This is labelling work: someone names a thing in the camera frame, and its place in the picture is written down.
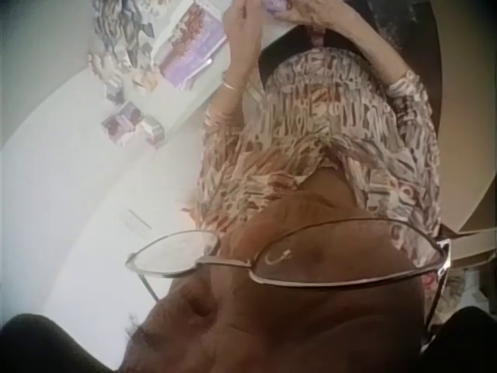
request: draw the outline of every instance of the sleeve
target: sleeve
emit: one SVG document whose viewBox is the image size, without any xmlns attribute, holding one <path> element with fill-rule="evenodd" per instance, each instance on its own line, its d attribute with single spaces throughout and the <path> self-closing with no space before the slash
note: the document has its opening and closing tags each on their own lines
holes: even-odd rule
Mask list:
<svg viewBox="0 0 497 373">
<path fill-rule="evenodd" d="M 195 191 L 191 216 L 201 227 L 223 178 L 236 162 L 235 152 L 244 127 L 241 106 L 226 115 L 209 106 L 203 124 L 202 167 Z"/>
<path fill-rule="evenodd" d="M 419 213 L 427 232 L 435 235 L 440 226 L 440 152 L 426 89 L 419 76 L 408 70 L 387 94 L 397 117 L 398 133 L 414 159 L 424 190 L 419 196 Z"/>
</svg>

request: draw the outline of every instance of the patterned blouse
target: patterned blouse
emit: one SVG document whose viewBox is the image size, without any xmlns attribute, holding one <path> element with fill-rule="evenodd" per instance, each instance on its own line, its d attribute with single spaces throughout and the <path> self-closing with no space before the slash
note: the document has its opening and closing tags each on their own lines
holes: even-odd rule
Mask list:
<svg viewBox="0 0 497 373">
<path fill-rule="evenodd" d="M 254 120 L 209 109 L 197 227 L 222 235 L 340 162 L 358 207 L 435 235 L 439 149 L 426 91 L 413 71 L 384 87 L 371 68 L 348 51 L 313 49 L 275 70 Z M 433 250 L 412 244 L 408 254 L 423 265 Z"/>
</svg>

